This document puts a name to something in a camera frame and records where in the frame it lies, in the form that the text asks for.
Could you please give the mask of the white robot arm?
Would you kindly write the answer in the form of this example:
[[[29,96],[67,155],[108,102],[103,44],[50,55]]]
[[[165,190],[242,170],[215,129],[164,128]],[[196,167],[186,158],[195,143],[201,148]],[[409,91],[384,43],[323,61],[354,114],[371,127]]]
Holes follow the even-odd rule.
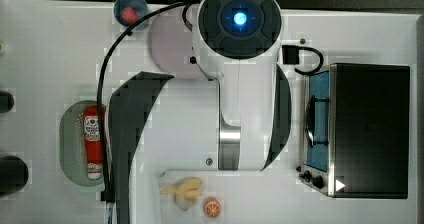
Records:
[[[168,171],[258,171],[275,160],[291,124],[282,33],[276,0],[202,0],[192,27],[202,78],[142,71],[112,94],[114,224],[158,223],[157,179]]]

